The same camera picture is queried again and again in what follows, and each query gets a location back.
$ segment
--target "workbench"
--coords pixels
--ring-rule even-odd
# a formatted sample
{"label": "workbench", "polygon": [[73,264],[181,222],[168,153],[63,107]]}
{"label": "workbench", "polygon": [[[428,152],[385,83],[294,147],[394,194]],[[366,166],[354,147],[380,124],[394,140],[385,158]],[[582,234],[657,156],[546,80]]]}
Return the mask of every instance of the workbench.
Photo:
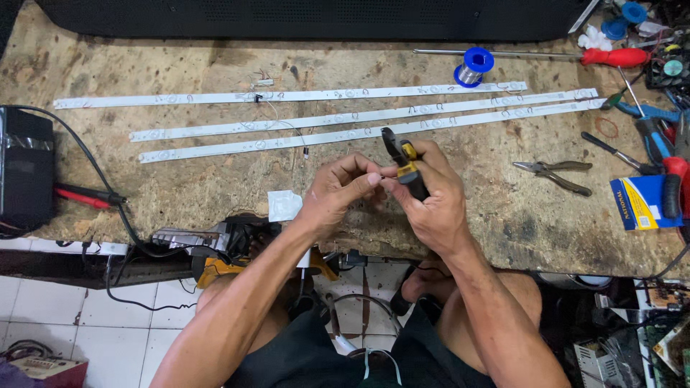
{"label": "workbench", "polygon": [[[577,52],[576,37],[535,44],[483,45],[489,50]],[[19,13],[0,62],[0,101],[52,110],[64,97],[107,97],[168,93],[246,92],[261,70],[275,79],[273,90],[328,90],[453,84],[461,57],[413,54],[412,49],[471,47],[459,43],[350,41],[160,40],[87,37],[58,28],[33,2]],[[637,70],[628,70],[634,76]],[[497,58],[485,82],[526,81],[523,94],[597,88],[615,93],[623,82],[615,68],[581,66],[575,60]],[[668,108],[665,97],[634,90],[640,103]],[[279,102],[280,118],[362,112],[438,102],[487,99],[505,94],[436,95],[339,101]],[[189,104],[55,111],[81,136],[110,184],[129,199],[130,220],[143,239],[171,226],[207,229],[229,215],[268,213],[267,192],[304,195],[315,171],[346,153],[360,152],[392,164],[381,139],[362,139],[274,151],[140,164],[144,151],[223,144],[295,135],[291,130],[130,143],[134,130],[274,119],[267,104]],[[464,114],[481,113],[474,111]],[[595,118],[606,117],[618,130]],[[414,121],[394,119],[396,124]],[[361,128],[360,124],[304,128],[302,134]],[[57,136],[59,182],[102,188],[92,166],[60,125]],[[657,273],[683,248],[675,229],[626,232],[609,181],[634,176],[627,164],[580,138],[588,131],[640,161],[647,157],[630,116],[617,110],[590,110],[494,124],[430,130],[409,139],[440,145],[462,176],[467,218],[487,260],[500,268],[647,276]],[[511,162],[578,160],[594,166],[565,172],[568,180],[591,188],[582,197]],[[128,242],[116,211],[96,211],[59,200],[56,218],[33,234],[53,240]],[[351,206],[341,231],[322,250],[359,249],[369,255],[423,258],[395,200],[376,213],[364,203]],[[671,276],[690,278],[681,263]]]}

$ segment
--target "leg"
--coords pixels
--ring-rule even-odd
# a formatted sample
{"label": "leg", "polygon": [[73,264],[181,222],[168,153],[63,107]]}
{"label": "leg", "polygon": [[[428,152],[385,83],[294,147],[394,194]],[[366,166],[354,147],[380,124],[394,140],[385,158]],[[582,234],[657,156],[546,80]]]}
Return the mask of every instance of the leg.
{"label": "leg", "polygon": [[[213,297],[215,297],[220,291],[225,289],[233,282],[236,273],[229,273],[228,275],[219,276],[213,283],[208,286],[204,292],[199,296],[199,301],[197,302],[197,312],[206,306]],[[290,323],[288,319],[288,312],[283,308],[282,303],[279,300],[273,303],[268,315],[264,319],[264,322],[259,329],[257,337],[254,339],[254,343],[249,348],[249,353],[258,350],[260,347],[268,343],[268,341],[275,338],[278,333]]]}
{"label": "leg", "polygon": [[[447,277],[450,273],[443,262],[426,261],[420,265],[426,268],[432,266],[439,268],[446,276],[439,271],[415,270],[406,284],[403,284],[402,295],[408,301],[416,301],[423,293],[430,293],[444,303],[443,312],[436,323],[436,331],[441,342],[467,365],[486,374],[486,368],[474,345],[472,326],[460,290],[457,289],[455,280]],[[534,325],[539,327],[542,296],[534,280],[516,271],[496,270],[496,273]]]}

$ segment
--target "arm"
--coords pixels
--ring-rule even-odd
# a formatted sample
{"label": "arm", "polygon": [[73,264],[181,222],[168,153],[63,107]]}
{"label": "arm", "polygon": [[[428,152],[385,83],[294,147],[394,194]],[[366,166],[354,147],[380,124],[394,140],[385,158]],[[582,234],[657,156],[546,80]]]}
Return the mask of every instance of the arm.
{"label": "arm", "polygon": [[[400,202],[420,241],[439,254],[462,294],[478,353],[493,382],[507,387],[570,387],[565,373],[470,234],[462,180],[433,142],[413,142],[430,197],[420,202],[396,180],[381,185]],[[394,168],[383,175],[395,176]]]}
{"label": "arm", "polygon": [[379,166],[359,154],[323,166],[289,226],[187,324],[151,387],[217,388],[247,354],[304,252],[327,237],[357,198],[385,199]]}

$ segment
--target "shorts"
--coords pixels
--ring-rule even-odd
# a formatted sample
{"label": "shorts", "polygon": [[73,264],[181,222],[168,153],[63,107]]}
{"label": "shorts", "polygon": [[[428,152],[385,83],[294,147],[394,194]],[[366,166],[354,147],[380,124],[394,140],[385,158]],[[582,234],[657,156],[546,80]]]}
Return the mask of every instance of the shorts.
{"label": "shorts", "polygon": [[[400,369],[402,385],[495,388],[490,377],[474,370],[441,343],[433,327],[440,313],[441,307],[433,296],[423,295],[396,339],[391,355]],[[353,359],[336,352],[317,309],[312,309],[296,317],[268,344],[248,354],[224,386],[357,387],[364,370],[363,357]],[[397,386],[393,363],[382,362],[378,367],[371,363],[367,381],[367,386]]]}

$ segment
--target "man's left hand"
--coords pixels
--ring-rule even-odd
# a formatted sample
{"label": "man's left hand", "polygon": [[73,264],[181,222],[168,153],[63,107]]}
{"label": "man's left hand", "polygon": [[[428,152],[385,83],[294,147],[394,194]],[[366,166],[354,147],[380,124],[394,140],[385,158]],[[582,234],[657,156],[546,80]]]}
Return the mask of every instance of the man's left hand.
{"label": "man's left hand", "polygon": [[379,185],[381,168],[359,153],[322,166],[304,196],[304,205],[293,222],[309,225],[315,239],[323,240],[343,220],[348,205],[359,198],[381,209],[386,192]]}

